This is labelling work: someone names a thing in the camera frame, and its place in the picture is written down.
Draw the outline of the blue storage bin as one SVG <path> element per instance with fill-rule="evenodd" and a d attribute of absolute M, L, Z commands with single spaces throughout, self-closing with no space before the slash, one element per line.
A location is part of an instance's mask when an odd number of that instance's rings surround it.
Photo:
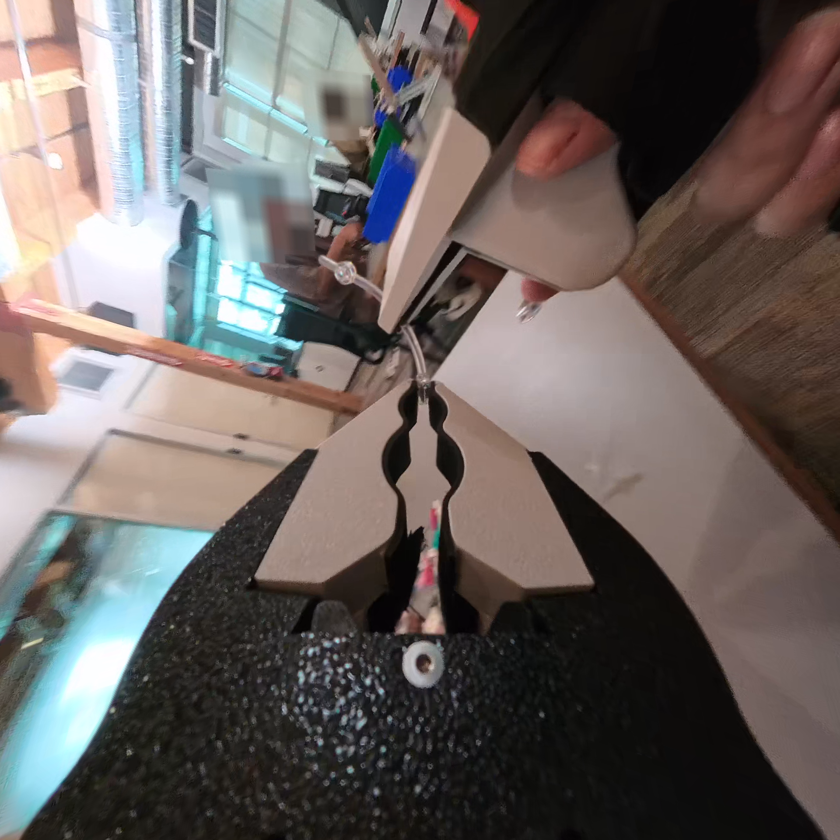
<path fill-rule="evenodd" d="M 385 155 L 366 208 L 363 237 L 373 245 L 393 235 L 417 178 L 415 159 L 393 146 Z"/>

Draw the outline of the silver ventilation duct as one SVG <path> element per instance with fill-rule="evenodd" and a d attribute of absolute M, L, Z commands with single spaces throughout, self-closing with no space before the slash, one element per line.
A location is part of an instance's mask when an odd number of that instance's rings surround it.
<path fill-rule="evenodd" d="M 173 207 L 181 194 L 182 2 L 147 2 L 144 32 L 150 187 Z"/>
<path fill-rule="evenodd" d="M 78 2 L 76 16 L 101 215 L 133 227 L 144 193 L 134 2 Z"/>

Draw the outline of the person's right hand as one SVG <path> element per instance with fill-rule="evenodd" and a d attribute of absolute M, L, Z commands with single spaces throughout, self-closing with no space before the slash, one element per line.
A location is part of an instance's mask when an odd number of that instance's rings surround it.
<path fill-rule="evenodd" d="M 573 2 L 517 169 L 612 147 L 640 219 L 698 164 L 692 204 L 765 237 L 838 228 L 838 2 Z"/>

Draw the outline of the dark cloth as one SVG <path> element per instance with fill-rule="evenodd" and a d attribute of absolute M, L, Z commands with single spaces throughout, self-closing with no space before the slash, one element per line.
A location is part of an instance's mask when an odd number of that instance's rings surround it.
<path fill-rule="evenodd" d="M 733 41 L 751 76 L 793 22 L 833 2 L 469 2 L 478 22 L 455 82 L 457 104 L 511 106 L 540 93 L 595 110 L 676 47 L 722 53 Z"/>

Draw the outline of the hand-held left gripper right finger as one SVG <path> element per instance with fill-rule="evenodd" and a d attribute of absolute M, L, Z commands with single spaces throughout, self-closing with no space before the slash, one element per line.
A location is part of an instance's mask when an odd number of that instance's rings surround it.
<path fill-rule="evenodd" d="M 449 483 L 439 544 L 446 631 L 484 634 L 506 604 L 592 591 L 528 450 L 445 385 L 430 386 L 428 413 Z"/>

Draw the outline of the wooden beam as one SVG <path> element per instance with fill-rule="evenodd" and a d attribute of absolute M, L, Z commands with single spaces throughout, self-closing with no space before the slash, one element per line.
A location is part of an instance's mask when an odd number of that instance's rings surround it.
<path fill-rule="evenodd" d="M 306 381 L 249 373 L 244 364 L 218 354 L 197 350 L 182 343 L 157 338 L 78 311 L 39 299 L 3 303 L 14 325 L 26 332 L 45 335 L 118 356 L 127 355 L 204 379 L 222 382 L 247 391 L 276 396 L 293 403 L 331 413 L 355 416 L 361 413 L 362 400 L 347 392 L 329 389 Z"/>

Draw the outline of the green storage bin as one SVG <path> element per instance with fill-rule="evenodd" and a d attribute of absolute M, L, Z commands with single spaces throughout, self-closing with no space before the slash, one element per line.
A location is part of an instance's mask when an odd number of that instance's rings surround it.
<path fill-rule="evenodd" d="M 380 128 L 374 143 L 374 150 L 369 158 L 367 171 L 368 186 L 373 187 L 375 185 L 388 152 L 394 147 L 399 149 L 404 140 L 405 132 L 403 125 L 395 116 L 388 116 Z"/>

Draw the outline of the white cabinet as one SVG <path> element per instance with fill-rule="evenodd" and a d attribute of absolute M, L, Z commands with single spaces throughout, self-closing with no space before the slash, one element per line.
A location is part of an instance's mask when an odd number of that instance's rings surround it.
<path fill-rule="evenodd" d="M 214 532 L 299 454 L 334 414 L 153 365 L 111 413 L 59 509 Z"/>

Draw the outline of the pile of colourful toy bricks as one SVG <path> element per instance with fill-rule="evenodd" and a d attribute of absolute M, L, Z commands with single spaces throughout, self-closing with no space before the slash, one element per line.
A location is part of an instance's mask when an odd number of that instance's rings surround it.
<path fill-rule="evenodd" d="M 439 544 L 443 524 L 443 504 L 435 500 L 429 511 L 413 588 L 406 608 L 395 625 L 396 635 L 443 635 L 446 623 L 439 579 Z"/>

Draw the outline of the clear plastic toy tube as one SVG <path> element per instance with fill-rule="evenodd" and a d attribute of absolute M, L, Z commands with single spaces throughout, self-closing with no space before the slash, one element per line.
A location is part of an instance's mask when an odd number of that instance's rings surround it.
<path fill-rule="evenodd" d="M 368 296 L 372 297 L 377 302 L 382 303 L 382 289 L 360 274 L 353 262 L 349 260 L 336 261 L 325 255 L 321 255 L 318 258 L 318 262 L 322 268 L 325 268 L 333 274 L 334 279 L 336 279 L 339 284 L 343 286 L 356 286 L 362 289 Z M 400 327 L 400 333 L 407 342 L 413 357 L 415 370 L 414 382 L 416 385 L 418 399 L 421 403 L 427 403 L 429 387 L 432 381 L 427 371 L 424 351 L 414 328 L 410 323 L 404 323 Z"/>

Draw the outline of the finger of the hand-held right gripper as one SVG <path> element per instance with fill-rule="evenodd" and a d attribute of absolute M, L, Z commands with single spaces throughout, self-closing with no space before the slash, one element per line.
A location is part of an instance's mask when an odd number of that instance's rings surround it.
<path fill-rule="evenodd" d="M 455 108 L 451 100 L 444 100 L 426 126 L 419 170 L 442 111 Z M 600 286 L 633 252 L 637 227 L 620 183 L 616 145 L 548 181 L 517 170 L 520 144 L 540 115 L 539 102 L 532 98 L 505 139 L 495 149 L 490 147 L 486 168 L 429 264 L 425 283 L 403 321 L 430 297 L 435 271 L 450 245 L 555 291 Z"/>
<path fill-rule="evenodd" d="M 455 108 L 445 108 L 389 244 L 381 329 L 397 329 L 489 159 L 487 137 Z"/>

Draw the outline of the glass partition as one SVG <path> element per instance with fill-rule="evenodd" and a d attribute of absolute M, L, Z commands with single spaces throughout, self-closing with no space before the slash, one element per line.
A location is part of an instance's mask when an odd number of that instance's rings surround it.
<path fill-rule="evenodd" d="M 2 574 L 2 835 L 100 728 L 140 638 L 213 530 L 51 511 Z"/>

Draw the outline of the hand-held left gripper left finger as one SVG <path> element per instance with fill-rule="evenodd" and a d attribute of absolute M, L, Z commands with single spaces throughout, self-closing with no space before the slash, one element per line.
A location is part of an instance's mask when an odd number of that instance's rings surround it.
<path fill-rule="evenodd" d="M 417 386 L 407 380 L 330 436 L 257 572 L 262 590 L 345 604 L 363 618 L 388 589 L 387 560 L 406 536 L 398 480 L 411 464 Z"/>

